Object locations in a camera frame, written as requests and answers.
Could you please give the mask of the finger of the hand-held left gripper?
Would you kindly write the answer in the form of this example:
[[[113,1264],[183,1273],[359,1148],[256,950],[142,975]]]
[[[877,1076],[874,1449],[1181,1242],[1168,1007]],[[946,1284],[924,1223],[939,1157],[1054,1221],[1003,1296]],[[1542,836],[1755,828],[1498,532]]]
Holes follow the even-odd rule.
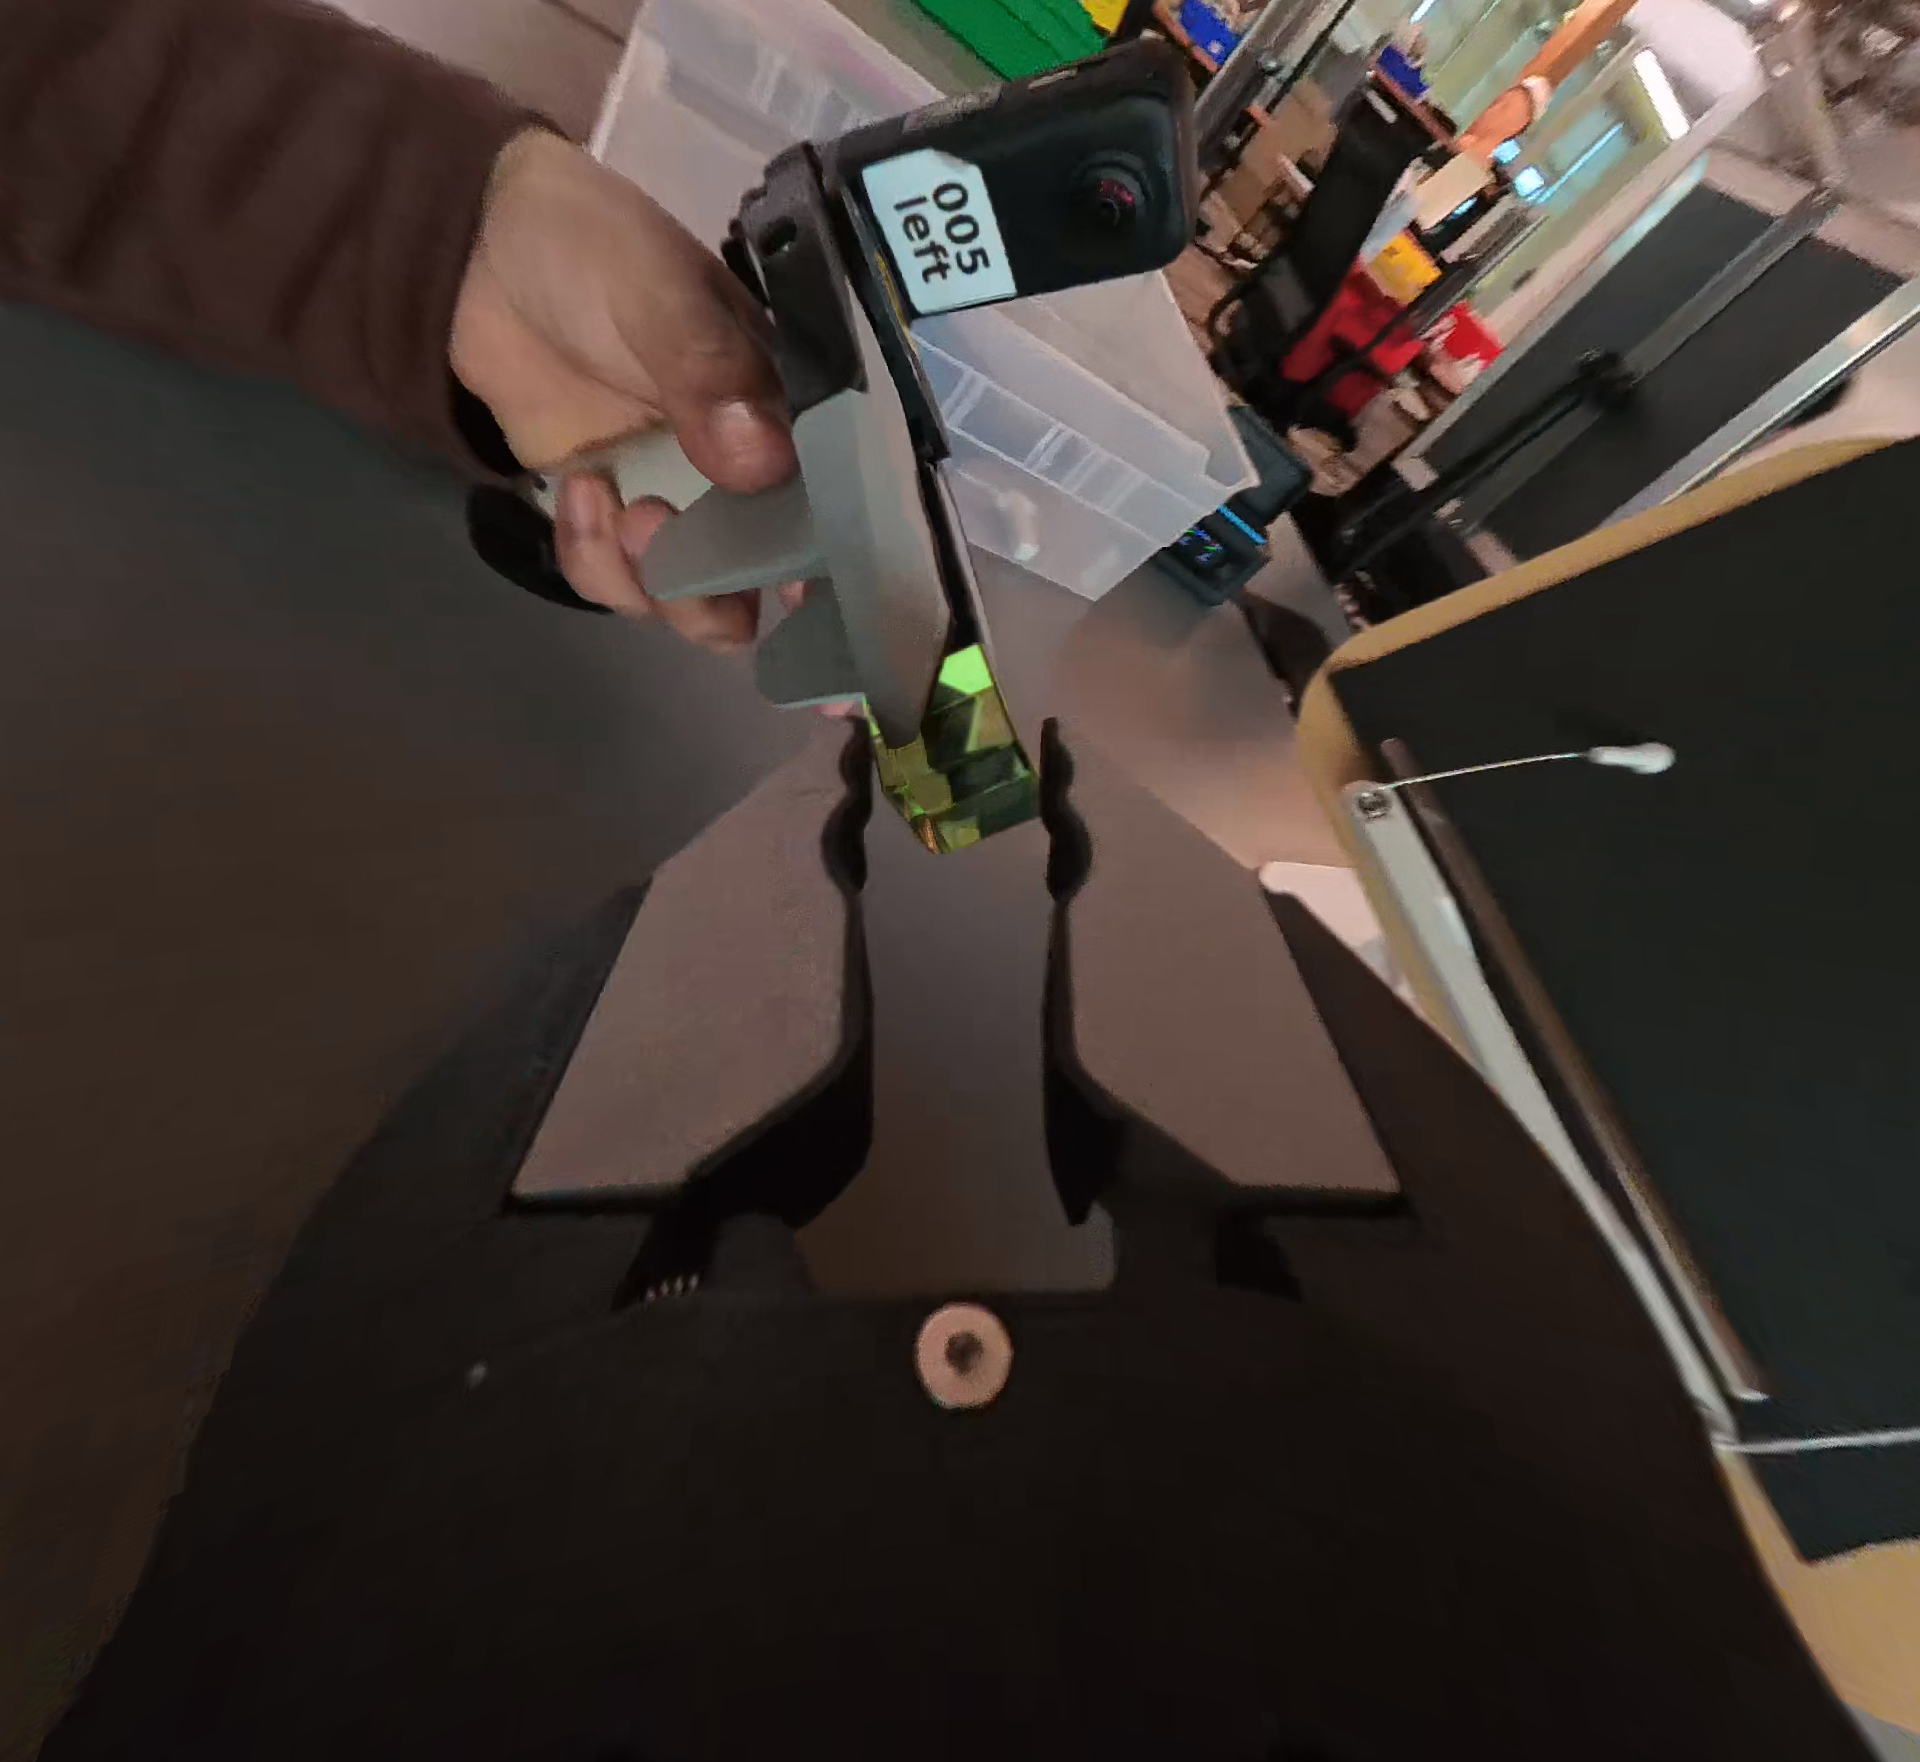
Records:
[[[792,428],[817,570],[760,639],[754,682],[780,708],[858,698],[881,742],[903,748],[921,736],[952,609],[894,375],[851,282],[829,287],[837,384]]]
[[[950,447],[939,394],[928,377],[921,350],[918,348],[901,310],[898,313],[898,393],[913,454],[913,478],[920,491],[928,534],[933,546],[936,575],[939,580],[939,597],[944,606],[944,639],[932,677],[933,683],[938,670],[941,668],[941,661],[950,648],[979,642],[986,646],[991,661],[991,646],[984,606],[978,597],[976,576],[972,570],[970,544],[948,489]]]

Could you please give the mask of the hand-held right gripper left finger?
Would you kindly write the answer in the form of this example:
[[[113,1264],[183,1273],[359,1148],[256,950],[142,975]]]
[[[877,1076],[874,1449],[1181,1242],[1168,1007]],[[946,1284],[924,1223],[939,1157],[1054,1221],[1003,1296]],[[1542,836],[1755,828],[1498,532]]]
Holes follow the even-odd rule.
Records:
[[[659,865],[559,1071],[509,1196],[813,1221],[870,1143],[858,894],[870,763],[807,744]]]

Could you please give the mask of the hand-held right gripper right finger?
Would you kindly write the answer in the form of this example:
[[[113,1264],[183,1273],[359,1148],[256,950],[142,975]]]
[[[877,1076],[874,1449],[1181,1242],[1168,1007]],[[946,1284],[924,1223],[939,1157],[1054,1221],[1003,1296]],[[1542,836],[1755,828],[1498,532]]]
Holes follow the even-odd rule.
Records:
[[[1047,1164],[1068,1221],[1118,1191],[1380,1216],[1402,1183],[1256,874],[1042,724]]]

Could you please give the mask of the translucent green cube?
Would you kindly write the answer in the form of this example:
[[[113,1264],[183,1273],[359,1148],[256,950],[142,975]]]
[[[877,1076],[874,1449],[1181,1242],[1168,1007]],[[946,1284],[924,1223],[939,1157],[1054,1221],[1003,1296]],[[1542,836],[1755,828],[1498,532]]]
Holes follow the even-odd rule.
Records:
[[[930,853],[955,855],[1037,818],[1039,770],[984,644],[948,652],[911,742],[892,745],[868,709],[861,717],[883,798]]]

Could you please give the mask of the person's left forearm brown sleeve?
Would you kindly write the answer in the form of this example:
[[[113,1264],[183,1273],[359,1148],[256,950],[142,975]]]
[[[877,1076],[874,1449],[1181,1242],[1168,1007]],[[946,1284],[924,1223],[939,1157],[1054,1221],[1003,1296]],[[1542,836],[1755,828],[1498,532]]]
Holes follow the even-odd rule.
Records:
[[[311,0],[2,0],[3,301],[507,476],[449,341],[538,125]]]

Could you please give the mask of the person's left hand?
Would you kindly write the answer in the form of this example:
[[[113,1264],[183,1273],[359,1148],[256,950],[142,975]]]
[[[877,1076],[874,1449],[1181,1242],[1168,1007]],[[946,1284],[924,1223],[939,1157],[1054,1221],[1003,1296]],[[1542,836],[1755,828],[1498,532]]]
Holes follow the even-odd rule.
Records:
[[[520,463],[552,478],[559,570],[588,603],[706,646],[754,641],[757,594],[655,601],[665,501],[621,501],[600,454],[669,434],[717,491],[792,480],[767,329],[722,260],[574,142],[525,126],[492,163],[451,314],[449,368]]]

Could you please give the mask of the white flat stand base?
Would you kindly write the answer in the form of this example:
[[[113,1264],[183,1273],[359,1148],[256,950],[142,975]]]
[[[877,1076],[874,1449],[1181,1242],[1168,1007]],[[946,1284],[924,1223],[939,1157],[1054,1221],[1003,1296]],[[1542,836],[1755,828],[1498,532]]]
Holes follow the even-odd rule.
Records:
[[[1451,1030],[1438,1023],[1420,1002],[1413,981],[1402,968],[1397,952],[1368,899],[1356,870],[1343,865],[1316,862],[1263,862],[1259,883],[1270,906],[1295,899],[1331,937],[1363,964],[1409,1013],[1418,1016],[1435,1034],[1451,1041]]]

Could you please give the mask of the clear plastic storage bin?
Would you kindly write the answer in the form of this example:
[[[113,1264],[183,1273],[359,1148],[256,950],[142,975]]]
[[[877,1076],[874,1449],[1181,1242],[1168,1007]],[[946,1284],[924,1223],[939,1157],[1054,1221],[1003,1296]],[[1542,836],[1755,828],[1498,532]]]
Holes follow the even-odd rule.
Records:
[[[984,80],[905,0],[644,0],[588,149],[716,250],[780,149]],[[1080,599],[1255,478],[1164,277],[933,318],[915,339],[967,538]]]

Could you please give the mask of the small black display device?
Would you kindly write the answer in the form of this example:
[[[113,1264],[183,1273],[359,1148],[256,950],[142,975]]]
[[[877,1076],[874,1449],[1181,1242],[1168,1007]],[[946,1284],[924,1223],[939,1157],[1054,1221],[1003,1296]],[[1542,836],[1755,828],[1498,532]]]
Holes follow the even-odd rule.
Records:
[[[1313,484],[1309,461],[1247,403],[1230,403],[1228,422],[1255,480],[1187,527],[1149,565],[1204,606],[1235,601],[1261,575],[1273,523]]]

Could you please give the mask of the black office chair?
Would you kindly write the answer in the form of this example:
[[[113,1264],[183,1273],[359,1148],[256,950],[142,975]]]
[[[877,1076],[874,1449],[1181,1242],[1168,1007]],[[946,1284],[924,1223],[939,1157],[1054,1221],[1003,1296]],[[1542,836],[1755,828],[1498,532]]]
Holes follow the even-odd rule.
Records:
[[[1211,305],[1207,362],[1261,423],[1284,434],[1307,388],[1283,361],[1325,318],[1356,262],[1363,237],[1432,134],[1392,85],[1370,80],[1351,96],[1335,139],[1287,236]]]

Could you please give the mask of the red bag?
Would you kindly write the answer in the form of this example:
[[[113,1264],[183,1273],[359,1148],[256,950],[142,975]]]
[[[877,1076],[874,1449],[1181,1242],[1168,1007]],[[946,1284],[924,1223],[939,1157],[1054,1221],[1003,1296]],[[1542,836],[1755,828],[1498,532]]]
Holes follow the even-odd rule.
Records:
[[[1457,377],[1451,394],[1485,372],[1503,356],[1505,337],[1470,294],[1430,306],[1428,297],[1440,291],[1442,282],[1432,282],[1418,301],[1402,302],[1370,268],[1351,265],[1325,314],[1328,364],[1316,397],[1355,418],[1415,364],[1449,368]]]

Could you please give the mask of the black board with wooden edge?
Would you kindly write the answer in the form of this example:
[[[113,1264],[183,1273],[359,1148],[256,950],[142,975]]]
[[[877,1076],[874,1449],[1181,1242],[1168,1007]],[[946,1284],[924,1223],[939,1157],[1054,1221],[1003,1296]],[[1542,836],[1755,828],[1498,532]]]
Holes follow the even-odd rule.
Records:
[[[1765,456],[1368,628],[1299,732],[1788,1621],[1916,1744],[1916,438]]]

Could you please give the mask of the black tripod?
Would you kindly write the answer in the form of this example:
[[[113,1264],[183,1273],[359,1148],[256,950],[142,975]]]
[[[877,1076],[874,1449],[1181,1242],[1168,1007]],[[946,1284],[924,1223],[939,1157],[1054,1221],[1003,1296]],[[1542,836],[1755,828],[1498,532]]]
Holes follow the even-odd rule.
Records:
[[[1619,350],[1581,355],[1549,388],[1517,407],[1479,405],[1428,452],[1428,480],[1409,494],[1409,523],[1477,527],[1544,476],[1634,394],[1639,375]]]

